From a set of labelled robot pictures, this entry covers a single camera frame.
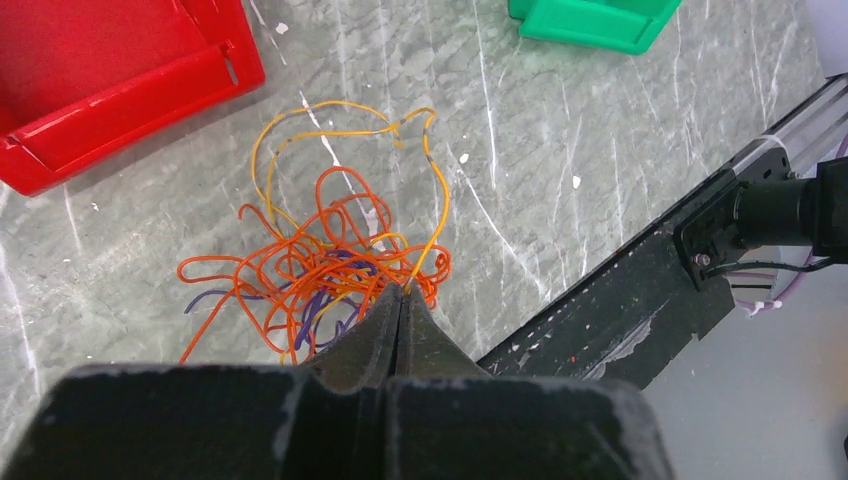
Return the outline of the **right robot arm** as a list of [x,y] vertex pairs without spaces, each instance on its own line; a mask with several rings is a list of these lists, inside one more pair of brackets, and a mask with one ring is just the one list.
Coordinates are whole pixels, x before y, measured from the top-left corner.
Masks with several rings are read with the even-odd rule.
[[[778,149],[759,159],[751,174],[730,183],[679,224],[674,240],[698,291],[727,274],[755,269],[812,273],[847,262],[847,159],[822,162],[811,178],[796,178]],[[764,246],[809,247],[810,266],[743,262]]]

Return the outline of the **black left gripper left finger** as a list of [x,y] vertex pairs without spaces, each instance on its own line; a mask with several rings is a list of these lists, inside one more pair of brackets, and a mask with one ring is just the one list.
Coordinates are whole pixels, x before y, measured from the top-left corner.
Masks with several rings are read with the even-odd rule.
[[40,403],[5,479],[393,479],[387,406],[402,290],[309,365],[89,364]]

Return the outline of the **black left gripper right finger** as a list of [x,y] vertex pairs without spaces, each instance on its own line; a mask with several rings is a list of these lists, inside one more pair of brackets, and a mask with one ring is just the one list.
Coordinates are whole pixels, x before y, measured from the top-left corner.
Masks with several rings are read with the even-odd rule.
[[412,375],[409,343],[431,319],[419,291],[403,296],[385,478],[674,478],[656,416],[626,382]]

